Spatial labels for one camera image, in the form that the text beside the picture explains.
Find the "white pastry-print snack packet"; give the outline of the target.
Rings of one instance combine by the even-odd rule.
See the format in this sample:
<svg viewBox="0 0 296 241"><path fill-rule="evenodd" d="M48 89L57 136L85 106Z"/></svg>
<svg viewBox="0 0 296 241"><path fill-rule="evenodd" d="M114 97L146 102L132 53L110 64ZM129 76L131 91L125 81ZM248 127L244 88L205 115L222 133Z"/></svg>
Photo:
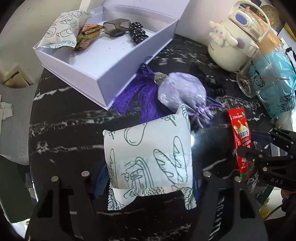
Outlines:
<svg viewBox="0 0 296 241"><path fill-rule="evenodd" d="M37 48L75 48L79 31L92 16L93 14L89 11L63 12L47 30Z"/></svg>

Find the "cream cartoon water bottle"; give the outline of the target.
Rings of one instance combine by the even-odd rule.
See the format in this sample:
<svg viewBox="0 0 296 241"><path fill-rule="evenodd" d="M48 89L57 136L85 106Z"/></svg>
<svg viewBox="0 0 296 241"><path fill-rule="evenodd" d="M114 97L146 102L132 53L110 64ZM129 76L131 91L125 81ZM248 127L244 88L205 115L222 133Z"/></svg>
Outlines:
<svg viewBox="0 0 296 241"><path fill-rule="evenodd" d="M227 20L209 22L208 53L222 69L240 69L259 50L270 30L270 22L263 10L251 1L237 1Z"/></svg>

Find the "lavender drawstring sachet pouch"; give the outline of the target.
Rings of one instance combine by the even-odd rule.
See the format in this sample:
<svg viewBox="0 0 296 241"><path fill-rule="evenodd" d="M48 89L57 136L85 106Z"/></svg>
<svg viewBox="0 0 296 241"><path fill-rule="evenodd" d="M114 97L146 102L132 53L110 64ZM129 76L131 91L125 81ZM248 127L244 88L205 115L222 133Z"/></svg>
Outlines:
<svg viewBox="0 0 296 241"><path fill-rule="evenodd" d="M191 125L199 128L210 125L214 117L211 108L222 106L208 97L199 78L182 72L172 72L164 78L158 87L158 100L171 111L182 107Z"/></svg>

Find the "lavender gift box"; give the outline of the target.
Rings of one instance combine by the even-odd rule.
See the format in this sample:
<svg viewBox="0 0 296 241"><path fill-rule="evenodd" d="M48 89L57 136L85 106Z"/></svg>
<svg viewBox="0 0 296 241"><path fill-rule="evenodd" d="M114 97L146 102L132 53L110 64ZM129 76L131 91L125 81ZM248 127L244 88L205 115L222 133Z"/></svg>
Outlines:
<svg viewBox="0 0 296 241"><path fill-rule="evenodd" d="M134 44L130 35L101 34L83 51L33 49L44 68L108 110L142 63L149 63L173 38L188 1L104 1L92 10L90 24L127 19L143 25L148 38Z"/></svg>

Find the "purple knitted cloth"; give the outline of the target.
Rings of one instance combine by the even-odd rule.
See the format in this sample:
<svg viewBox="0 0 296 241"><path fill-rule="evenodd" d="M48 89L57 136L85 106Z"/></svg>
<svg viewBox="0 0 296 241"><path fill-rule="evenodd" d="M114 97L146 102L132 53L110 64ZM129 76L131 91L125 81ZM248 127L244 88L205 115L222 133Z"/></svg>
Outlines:
<svg viewBox="0 0 296 241"><path fill-rule="evenodd" d="M156 120L173 114L158 100L158 85L155 83L154 73L145 63L138 68L135 78L114 99L113 109L118 114L126 114L139 108L140 123Z"/></svg>

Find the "grey bed mattress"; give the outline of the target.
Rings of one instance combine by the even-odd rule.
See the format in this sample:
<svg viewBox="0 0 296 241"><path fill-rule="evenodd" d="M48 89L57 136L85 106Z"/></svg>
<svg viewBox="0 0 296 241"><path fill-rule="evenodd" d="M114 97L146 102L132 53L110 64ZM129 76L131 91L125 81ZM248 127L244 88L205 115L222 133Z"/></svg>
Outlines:
<svg viewBox="0 0 296 241"><path fill-rule="evenodd" d="M29 165L29 126L37 85L9 88L1 85L1 102L11 104L10 117L1 120L1 155Z"/></svg>

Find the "black plastic case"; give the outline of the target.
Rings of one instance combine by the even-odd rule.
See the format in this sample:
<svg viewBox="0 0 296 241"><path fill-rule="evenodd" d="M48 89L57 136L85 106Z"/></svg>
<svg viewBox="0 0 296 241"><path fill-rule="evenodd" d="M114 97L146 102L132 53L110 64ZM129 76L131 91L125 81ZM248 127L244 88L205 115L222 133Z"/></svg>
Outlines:
<svg viewBox="0 0 296 241"><path fill-rule="evenodd" d="M103 23L106 29L105 33L112 38L117 38L124 35L130 30L131 22L127 19L115 19Z"/></svg>

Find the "woven round coaster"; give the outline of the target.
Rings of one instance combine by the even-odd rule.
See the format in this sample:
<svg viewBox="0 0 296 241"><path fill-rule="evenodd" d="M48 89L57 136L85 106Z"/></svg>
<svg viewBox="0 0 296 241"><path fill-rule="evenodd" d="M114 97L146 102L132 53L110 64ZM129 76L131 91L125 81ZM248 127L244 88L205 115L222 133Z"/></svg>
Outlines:
<svg viewBox="0 0 296 241"><path fill-rule="evenodd" d="M275 7L272 5L266 4L260 7L263 12L267 15L270 25L273 29L277 29L281 26L280 16Z"/></svg>

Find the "red spicy snack packet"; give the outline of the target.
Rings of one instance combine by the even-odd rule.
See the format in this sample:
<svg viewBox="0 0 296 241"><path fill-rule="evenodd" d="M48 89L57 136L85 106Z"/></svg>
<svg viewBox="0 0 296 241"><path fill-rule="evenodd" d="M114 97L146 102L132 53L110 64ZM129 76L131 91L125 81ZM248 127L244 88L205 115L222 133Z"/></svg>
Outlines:
<svg viewBox="0 0 296 241"><path fill-rule="evenodd" d="M251 134L244 108L233 108L228 109L227 111L232 126L235 149L241 146L251 148ZM254 164L238 154L236 154L236 159L240 178L243 181L246 181L254 172Z"/></svg>

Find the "grey cloth garment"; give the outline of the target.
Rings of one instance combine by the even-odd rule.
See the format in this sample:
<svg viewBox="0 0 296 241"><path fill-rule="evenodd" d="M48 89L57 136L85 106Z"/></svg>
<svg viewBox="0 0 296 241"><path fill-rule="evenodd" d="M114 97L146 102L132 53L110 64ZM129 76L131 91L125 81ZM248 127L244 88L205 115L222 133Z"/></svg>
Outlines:
<svg viewBox="0 0 296 241"><path fill-rule="evenodd" d="M11 103L6 103L1 100L2 95L0 95L1 101L1 120L6 120L13 116L13 106Z"/></svg>

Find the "brown cereal snack packet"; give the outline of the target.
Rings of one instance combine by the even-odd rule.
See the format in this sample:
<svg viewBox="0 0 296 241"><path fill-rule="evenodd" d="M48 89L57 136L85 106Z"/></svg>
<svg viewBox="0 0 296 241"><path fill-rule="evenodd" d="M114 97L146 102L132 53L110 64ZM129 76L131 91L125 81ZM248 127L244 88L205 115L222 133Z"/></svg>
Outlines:
<svg viewBox="0 0 296 241"><path fill-rule="evenodd" d="M99 24L85 24L77 36L76 51L85 50L102 33L106 27Z"/></svg>

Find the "white bread-print snack packet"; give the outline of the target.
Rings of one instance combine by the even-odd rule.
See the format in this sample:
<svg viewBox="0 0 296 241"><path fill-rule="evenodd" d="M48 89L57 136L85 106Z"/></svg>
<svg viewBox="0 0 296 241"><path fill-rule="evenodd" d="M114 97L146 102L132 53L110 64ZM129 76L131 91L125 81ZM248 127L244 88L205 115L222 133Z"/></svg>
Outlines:
<svg viewBox="0 0 296 241"><path fill-rule="evenodd" d="M191 127L184 105L175 114L116 131L103 131L109 173L108 210L121 210L137 197L181 191L187 210L193 191Z"/></svg>

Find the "clear glass mug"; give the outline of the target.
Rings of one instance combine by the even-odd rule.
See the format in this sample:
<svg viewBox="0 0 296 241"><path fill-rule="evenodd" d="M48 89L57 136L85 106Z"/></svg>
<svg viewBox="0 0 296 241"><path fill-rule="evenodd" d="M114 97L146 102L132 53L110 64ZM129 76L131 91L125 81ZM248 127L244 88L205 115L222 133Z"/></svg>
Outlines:
<svg viewBox="0 0 296 241"><path fill-rule="evenodd" d="M274 51L285 53L295 68L295 51L285 43L284 39L278 40L274 45L259 49L237 74L238 85L246 96L259 97L260 91L267 88L265 80L271 64L266 60L266 55Z"/></svg>

